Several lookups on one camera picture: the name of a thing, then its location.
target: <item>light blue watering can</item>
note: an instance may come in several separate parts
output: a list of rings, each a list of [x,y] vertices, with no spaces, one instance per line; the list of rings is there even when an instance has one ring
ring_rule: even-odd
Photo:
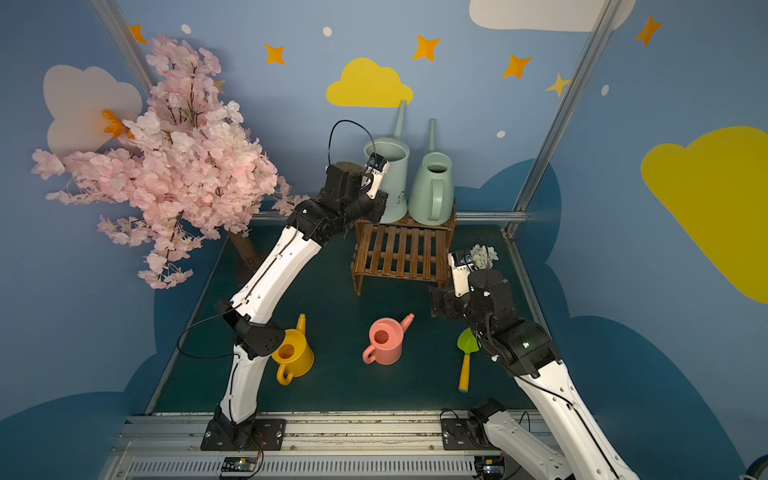
[[[402,133],[402,119],[406,114],[406,101],[400,102],[397,112],[397,125],[395,134],[391,137],[376,138],[376,153],[384,157],[389,163],[389,170],[382,180],[380,189],[389,194],[386,199],[386,208],[380,223],[393,223],[403,218],[408,212],[406,202],[406,176],[408,174],[408,156],[411,150],[408,145],[400,140]],[[368,142],[362,149],[366,161],[373,153],[373,146]]]
[[[435,151],[434,118],[429,121],[429,153],[416,172],[408,213],[424,225],[441,225],[453,213],[453,163]]]

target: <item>tree trunk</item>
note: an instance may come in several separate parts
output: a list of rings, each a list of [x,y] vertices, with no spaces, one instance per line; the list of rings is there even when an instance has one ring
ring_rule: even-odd
[[[237,252],[240,254],[240,258],[243,259],[245,266],[254,272],[258,270],[264,258],[256,252],[256,247],[253,246],[250,238],[243,237],[240,233],[227,232],[227,235],[230,238],[230,242],[237,248]]]

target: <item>metal vent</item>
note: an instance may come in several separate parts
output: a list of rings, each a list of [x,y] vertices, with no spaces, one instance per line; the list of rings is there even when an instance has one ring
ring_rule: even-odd
[[[444,478],[474,475],[468,455],[304,455],[267,457],[254,478],[280,477],[368,477],[422,476]],[[223,456],[208,460],[194,457],[136,457],[127,470],[127,478],[219,478]],[[243,473],[224,473],[223,478],[236,480]]]
[[[472,462],[467,459],[451,458],[415,458],[387,459],[380,458],[334,458],[334,459],[296,459],[271,458],[264,462],[261,472],[277,475],[470,475],[474,473]]]
[[[195,460],[193,458],[176,457],[157,460],[135,459],[128,469],[129,478],[155,477],[205,477],[217,475],[221,471],[222,461],[219,459]]]

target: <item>yellow star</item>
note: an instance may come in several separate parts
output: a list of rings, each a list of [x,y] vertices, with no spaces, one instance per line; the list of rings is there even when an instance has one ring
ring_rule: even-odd
[[[131,29],[131,33],[134,34],[134,38],[136,38],[137,42],[143,43],[144,45],[147,44],[147,41],[144,40],[144,37],[141,36],[141,25],[134,25],[128,28]]]
[[[571,83],[570,80],[563,80],[560,78],[560,74],[558,74],[558,80],[552,85],[550,88],[547,88],[545,91],[556,91],[558,93],[558,97],[563,96],[563,87],[565,85]]]

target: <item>watering can spout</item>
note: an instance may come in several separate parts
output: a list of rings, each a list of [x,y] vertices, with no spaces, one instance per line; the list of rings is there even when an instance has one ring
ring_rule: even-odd
[[[296,324],[296,329],[303,335],[306,335],[306,315],[303,313],[299,315],[299,322]]]
[[[409,326],[411,326],[411,322],[413,321],[413,313],[409,314],[406,318],[402,319],[402,322],[400,322],[400,326],[402,327],[402,331],[405,332]]]

